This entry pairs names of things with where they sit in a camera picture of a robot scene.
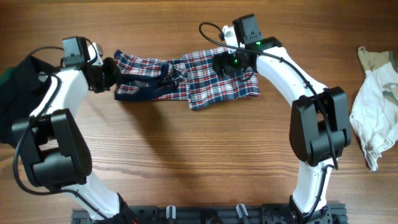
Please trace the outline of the plaid sleeveless shirt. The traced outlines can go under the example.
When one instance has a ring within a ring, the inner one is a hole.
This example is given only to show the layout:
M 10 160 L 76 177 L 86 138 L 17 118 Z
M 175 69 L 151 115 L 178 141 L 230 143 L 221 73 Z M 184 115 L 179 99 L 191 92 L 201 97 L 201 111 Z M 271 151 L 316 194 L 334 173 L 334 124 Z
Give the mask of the plaid sleeveless shirt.
M 260 95 L 252 69 L 237 77 L 220 78 L 212 68 L 213 57 L 227 49 L 218 47 L 161 60 L 139 58 L 120 50 L 114 61 L 120 73 L 114 99 L 118 101 L 186 100 L 191 110 L 228 100 Z

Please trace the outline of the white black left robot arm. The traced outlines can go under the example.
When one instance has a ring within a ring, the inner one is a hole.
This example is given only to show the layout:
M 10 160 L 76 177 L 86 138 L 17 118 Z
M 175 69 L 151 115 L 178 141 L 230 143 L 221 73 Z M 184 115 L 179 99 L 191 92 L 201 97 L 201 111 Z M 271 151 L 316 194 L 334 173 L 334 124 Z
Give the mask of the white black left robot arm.
M 17 140 L 13 173 L 18 186 L 32 195 L 71 195 L 95 223 L 138 223 L 123 198 L 93 173 L 90 150 L 73 117 L 90 87 L 102 91 L 115 84 L 119 73 L 115 61 L 97 58 L 59 72 L 33 56 L 26 62 L 46 76 L 50 86 L 33 113 L 12 127 Z M 18 162 L 22 162 L 29 182 L 45 187 L 45 192 L 22 183 Z

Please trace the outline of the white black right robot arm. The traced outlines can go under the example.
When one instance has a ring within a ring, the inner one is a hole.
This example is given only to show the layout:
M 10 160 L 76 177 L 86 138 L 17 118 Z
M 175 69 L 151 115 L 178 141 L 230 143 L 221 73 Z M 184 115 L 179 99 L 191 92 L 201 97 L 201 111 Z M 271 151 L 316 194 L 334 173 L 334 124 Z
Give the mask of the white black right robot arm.
M 231 77 L 251 69 L 268 79 L 291 107 L 289 141 L 300 165 L 297 185 L 281 217 L 291 223 L 337 220 L 326 191 L 331 173 L 338 170 L 338 158 L 351 142 L 345 92 L 314 80 L 274 37 L 216 54 L 212 69 Z

